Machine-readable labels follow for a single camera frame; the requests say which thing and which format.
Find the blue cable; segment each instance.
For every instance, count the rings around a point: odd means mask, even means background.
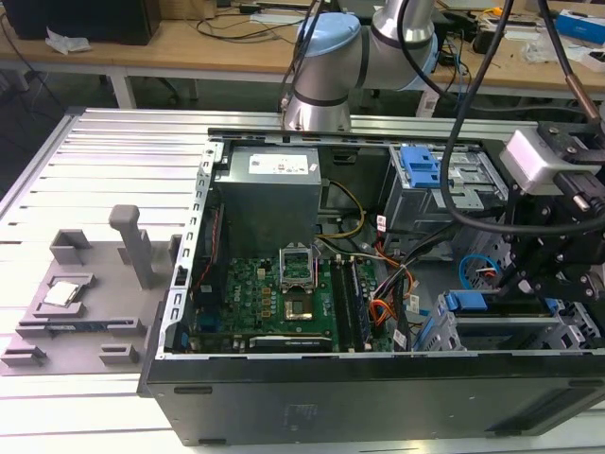
[[[462,260],[460,260],[460,264],[458,265],[458,278],[460,279],[460,283],[466,290],[472,290],[473,286],[471,286],[471,283],[469,282],[469,280],[466,278],[466,275],[464,274],[464,266],[466,265],[466,263],[469,260],[473,260],[473,259],[483,260],[485,262],[488,262],[490,264],[490,266],[495,269],[496,272],[500,272],[500,267],[498,267],[498,264],[495,263],[492,259],[490,259],[487,255],[483,255],[481,253],[471,253],[471,254],[467,255]]]

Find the yellow wire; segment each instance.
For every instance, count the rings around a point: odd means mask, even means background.
[[[363,224],[366,222],[366,214],[363,211],[363,206],[361,206],[361,203],[359,203],[353,193],[349,189],[347,189],[343,184],[340,184],[339,182],[335,182],[333,180],[330,180],[330,183],[342,189],[351,198],[351,200],[355,202],[355,205],[357,205],[357,208],[359,208],[359,223],[357,224],[357,227],[355,227],[351,232],[345,232],[343,234],[318,235],[318,238],[339,239],[353,236],[363,228]]]

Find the red wire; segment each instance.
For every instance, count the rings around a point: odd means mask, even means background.
[[[199,286],[201,286],[201,283],[204,282],[204,278],[206,277],[206,274],[208,274],[208,271],[210,270],[210,267],[212,267],[212,262],[215,260],[215,254],[216,254],[216,232],[218,231],[218,211],[219,210],[216,210],[215,224],[214,224],[214,226],[212,228],[212,254],[210,255],[210,260],[208,261],[208,265],[206,265],[206,269],[204,270],[204,272],[199,277],[199,280],[197,281],[197,283],[194,285],[193,290],[197,290],[199,288]]]

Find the black computer case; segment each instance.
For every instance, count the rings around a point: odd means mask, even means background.
[[[5,0],[21,39],[39,40],[48,27],[68,37],[146,45],[160,26],[158,0]]]

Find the label sticker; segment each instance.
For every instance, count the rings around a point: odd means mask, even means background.
[[[254,175],[308,175],[309,164],[304,154],[253,154],[249,172]]]
[[[387,231],[387,217],[386,216],[377,216],[376,217],[376,227],[378,228],[378,232],[386,232]]]
[[[420,314],[420,297],[418,295],[409,295],[409,311]]]
[[[407,346],[406,336],[401,334],[401,331],[399,331],[398,329],[396,329],[395,333],[393,334],[393,340],[395,342],[397,342],[397,345],[399,345],[401,348],[406,350],[406,346]]]

